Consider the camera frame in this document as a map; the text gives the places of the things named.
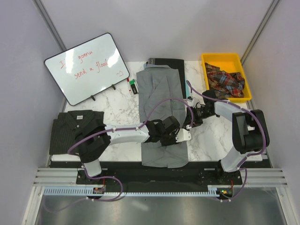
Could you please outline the grey long sleeve shirt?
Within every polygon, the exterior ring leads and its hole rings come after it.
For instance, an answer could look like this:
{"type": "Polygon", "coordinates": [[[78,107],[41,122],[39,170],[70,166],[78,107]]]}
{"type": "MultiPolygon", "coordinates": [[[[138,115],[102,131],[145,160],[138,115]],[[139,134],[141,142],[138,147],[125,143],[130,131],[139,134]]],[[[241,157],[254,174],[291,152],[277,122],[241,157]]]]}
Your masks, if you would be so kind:
{"type": "MultiPolygon", "coordinates": [[[[138,73],[139,116],[140,122],[147,119],[149,113],[164,99],[151,114],[149,120],[164,120],[174,116],[182,126],[186,118],[185,105],[177,99],[183,99],[180,76],[177,69],[168,65],[151,65],[138,73]]],[[[157,143],[141,144],[142,164],[152,167],[178,168],[188,163],[188,148],[186,142],[171,146],[157,143]]]]}

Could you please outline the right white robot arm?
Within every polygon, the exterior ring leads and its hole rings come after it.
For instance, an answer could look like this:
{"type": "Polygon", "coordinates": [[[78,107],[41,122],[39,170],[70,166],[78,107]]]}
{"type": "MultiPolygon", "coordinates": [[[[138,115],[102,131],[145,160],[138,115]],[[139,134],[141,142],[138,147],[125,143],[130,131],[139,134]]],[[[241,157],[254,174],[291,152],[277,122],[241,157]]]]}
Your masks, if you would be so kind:
{"type": "Polygon", "coordinates": [[[238,171],[249,156],[262,154],[270,144],[270,137],[261,110],[247,110],[225,100],[216,100],[213,91],[202,94],[204,103],[188,97],[189,105],[183,127],[190,129],[203,124],[203,120],[212,116],[223,117],[232,123],[233,147],[227,155],[218,161],[215,180],[226,184],[232,174],[238,171]]]}

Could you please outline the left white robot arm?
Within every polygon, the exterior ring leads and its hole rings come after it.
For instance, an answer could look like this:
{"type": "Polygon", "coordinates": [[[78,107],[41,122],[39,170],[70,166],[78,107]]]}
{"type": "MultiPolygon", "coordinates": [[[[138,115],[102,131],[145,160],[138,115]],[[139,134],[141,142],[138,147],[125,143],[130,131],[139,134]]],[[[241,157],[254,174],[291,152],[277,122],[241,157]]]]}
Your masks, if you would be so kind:
{"type": "Polygon", "coordinates": [[[87,180],[99,184],[103,179],[99,158],[107,147],[121,143],[160,143],[162,146],[183,141],[182,128],[174,116],[164,120],[147,120],[137,125],[94,125],[75,137],[67,153],[77,155],[87,173],[87,180]]]}

